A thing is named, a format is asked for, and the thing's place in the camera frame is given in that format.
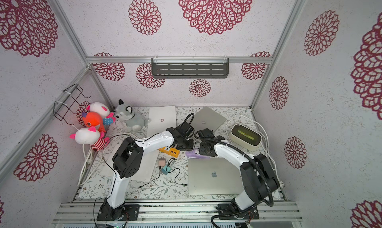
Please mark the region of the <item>teal charger plug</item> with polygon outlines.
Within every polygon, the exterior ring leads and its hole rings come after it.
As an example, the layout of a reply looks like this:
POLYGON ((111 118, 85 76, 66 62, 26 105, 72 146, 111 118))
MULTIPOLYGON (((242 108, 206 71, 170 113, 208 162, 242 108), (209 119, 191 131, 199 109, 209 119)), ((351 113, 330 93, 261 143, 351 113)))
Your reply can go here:
POLYGON ((164 174, 164 175, 168 175, 168 174, 171 174, 172 173, 172 168, 168 165, 165 165, 162 169, 161 169, 161 172, 164 174))

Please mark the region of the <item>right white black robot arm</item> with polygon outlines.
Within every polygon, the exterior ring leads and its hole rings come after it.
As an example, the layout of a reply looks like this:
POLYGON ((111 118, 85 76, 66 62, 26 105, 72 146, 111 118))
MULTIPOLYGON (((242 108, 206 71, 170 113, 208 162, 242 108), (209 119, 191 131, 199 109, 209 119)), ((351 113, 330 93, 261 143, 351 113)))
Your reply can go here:
POLYGON ((236 196, 230 205, 217 206, 218 215, 211 217, 213 227, 217 228, 216 219, 241 218, 254 212, 261 203, 269 207, 275 205, 273 192, 280 187, 271 163, 263 154, 251 155, 230 144, 224 137, 215 136, 210 129, 196 131, 196 139, 201 140, 200 149, 226 159, 240 171, 244 191, 236 196))

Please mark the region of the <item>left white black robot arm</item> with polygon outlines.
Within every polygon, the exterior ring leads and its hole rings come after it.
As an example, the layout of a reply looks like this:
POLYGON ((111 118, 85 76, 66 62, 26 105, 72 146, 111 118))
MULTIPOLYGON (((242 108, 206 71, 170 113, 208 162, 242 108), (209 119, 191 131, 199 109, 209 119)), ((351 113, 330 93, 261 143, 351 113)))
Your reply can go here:
POLYGON ((126 207, 125 193, 131 177, 141 167, 142 158, 163 147, 175 146, 180 151, 191 150, 194 147, 194 131, 189 123, 183 122, 175 128, 167 128, 142 140, 126 138, 112 158, 113 185, 95 221, 136 221, 139 206, 126 207))

